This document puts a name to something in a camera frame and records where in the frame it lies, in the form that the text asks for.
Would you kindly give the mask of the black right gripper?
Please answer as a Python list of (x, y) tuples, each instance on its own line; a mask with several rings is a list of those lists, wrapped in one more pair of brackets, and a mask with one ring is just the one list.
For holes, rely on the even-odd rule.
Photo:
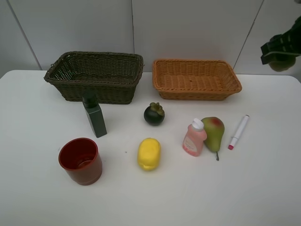
[(261, 56), (262, 64), (288, 63), (298, 57), (301, 54), (301, 17), (285, 34), (275, 35), (261, 46), (261, 52), (268, 53)]

